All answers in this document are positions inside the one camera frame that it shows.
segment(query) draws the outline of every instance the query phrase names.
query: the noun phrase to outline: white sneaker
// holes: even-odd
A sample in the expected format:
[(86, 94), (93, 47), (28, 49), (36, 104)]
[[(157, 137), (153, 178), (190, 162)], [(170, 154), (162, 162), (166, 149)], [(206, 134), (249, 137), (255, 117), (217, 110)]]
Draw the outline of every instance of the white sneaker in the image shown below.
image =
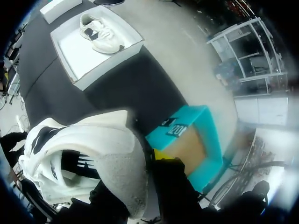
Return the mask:
[(52, 118), (42, 121), (28, 133), (19, 157), (24, 176), (50, 204), (73, 197), (89, 203), (90, 192), (103, 181), (132, 218), (142, 217), (147, 203), (145, 156), (126, 122), (127, 111), (88, 117), (70, 126)]
[(124, 49), (123, 41), (103, 21), (89, 14), (80, 18), (80, 34), (92, 42), (92, 48), (97, 52), (113, 54)]

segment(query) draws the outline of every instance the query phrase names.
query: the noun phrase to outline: printed number on box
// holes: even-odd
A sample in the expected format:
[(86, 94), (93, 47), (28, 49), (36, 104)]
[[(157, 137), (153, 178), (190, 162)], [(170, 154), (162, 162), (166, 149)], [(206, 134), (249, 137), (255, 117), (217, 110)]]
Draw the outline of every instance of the printed number on box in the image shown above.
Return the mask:
[(173, 126), (172, 129), (169, 132), (167, 132), (166, 134), (178, 138), (187, 129), (187, 127), (188, 127), (187, 125), (177, 124), (177, 125)]

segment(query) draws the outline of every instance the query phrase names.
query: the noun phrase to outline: white display tray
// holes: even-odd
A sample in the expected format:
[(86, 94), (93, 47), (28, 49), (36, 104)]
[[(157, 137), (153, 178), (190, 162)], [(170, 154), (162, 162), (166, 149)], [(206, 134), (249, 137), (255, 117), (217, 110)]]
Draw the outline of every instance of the white display tray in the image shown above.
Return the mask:
[[(115, 54), (102, 54), (93, 50), (92, 43), (79, 33), (80, 17), (85, 13), (103, 19), (124, 41), (125, 48)], [(68, 76), (81, 90), (86, 89), (116, 65), (139, 53), (143, 45), (143, 38), (134, 28), (103, 6), (72, 17), (51, 32), (51, 38)]]

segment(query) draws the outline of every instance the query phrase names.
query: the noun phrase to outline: white box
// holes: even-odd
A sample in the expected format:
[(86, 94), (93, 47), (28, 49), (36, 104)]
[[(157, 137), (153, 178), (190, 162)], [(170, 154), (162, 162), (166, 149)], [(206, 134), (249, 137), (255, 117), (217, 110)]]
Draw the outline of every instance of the white box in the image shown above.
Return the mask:
[(40, 12), (47, 23), (50, 24), (63, 13), (69, 11), (70, 9), (81, 3), (82, 0), (53, 0), (45, 5), (40, 10)]
[[(89, 13), (102, 18), (124, 41), (125, 48), (115, 54), (101, 54), (92, 49), (92, 43), (79, 34), (80, 17)], [(74, 16), (51, 32), (57, 54), (73, 84), (81, 90), (106, 72), (139, 53), (143, 38), (121, 17), (111, 10), (98, 6)]]

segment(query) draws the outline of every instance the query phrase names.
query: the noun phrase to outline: concrete floor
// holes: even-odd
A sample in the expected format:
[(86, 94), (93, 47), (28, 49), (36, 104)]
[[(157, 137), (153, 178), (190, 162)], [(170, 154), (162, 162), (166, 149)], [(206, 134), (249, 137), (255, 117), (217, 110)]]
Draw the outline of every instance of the concrete floor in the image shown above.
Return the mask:
[[(195, 20), (196, 10), (158, 0), (126, 0), (111, 7), (145, 39), (145, 47), (168, 73), (189, 105), (208, 105), (217, 127), (222, 152), (235, 131), (237, 114), (232, 93), (216, 80), (213, 69), (220, 62)], [(0, 111), (1, 135), (29, 126), (21, 100), (6, 104)]]

